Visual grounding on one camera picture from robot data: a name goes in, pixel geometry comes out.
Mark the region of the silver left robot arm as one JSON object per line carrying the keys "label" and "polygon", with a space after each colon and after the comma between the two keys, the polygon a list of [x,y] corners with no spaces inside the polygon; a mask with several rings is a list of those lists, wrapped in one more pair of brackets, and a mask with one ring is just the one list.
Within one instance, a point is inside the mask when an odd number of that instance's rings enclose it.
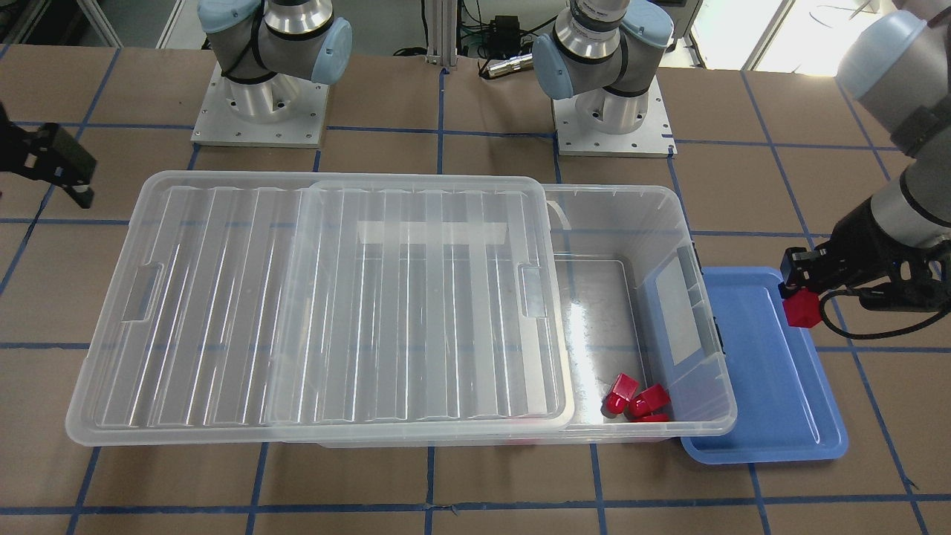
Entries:
{"label": "silver left robot arm", "polygon": [[[536,78],[554,100],[587,97],[592,125],[637,128],[672,18],[649,1],[571,1],[533,42]],[[949,3],[897,1],[866,28],[836,78],[912,163],[836,224],[814,250],[792,247],[779,285],[788,322],[816,325],[834,295],[869,311],[949,310]]]}

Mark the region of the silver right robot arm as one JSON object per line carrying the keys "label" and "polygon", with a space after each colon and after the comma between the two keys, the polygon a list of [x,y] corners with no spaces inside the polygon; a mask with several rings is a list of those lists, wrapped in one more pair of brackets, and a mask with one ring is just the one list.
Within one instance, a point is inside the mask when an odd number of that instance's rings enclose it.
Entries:
{"label": "silver right robot arm", "polygon": [[[329,1],[201,1],[216,55],[191,141],[199,146],[319,148],[329,89],[352,54],[352,27]],[[2,115],[1,169],[88,209],[96,159],[61,125],[30,132]]]}

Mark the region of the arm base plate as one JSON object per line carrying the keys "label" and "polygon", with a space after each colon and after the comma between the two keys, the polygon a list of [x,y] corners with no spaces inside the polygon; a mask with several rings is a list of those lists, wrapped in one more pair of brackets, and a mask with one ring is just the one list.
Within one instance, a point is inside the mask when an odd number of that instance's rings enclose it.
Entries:
{"label": "arm base plate", "polygon": [[200,146],[318,149],[331,88],[278,74],[257,85],[221,75],[215,65],[192,129]]}
{"label": "arm base plate", "polygon": [[657,78],[639,96],[597,89],[554,100],[551,108],[561,155],[666,158],[678,153]]}

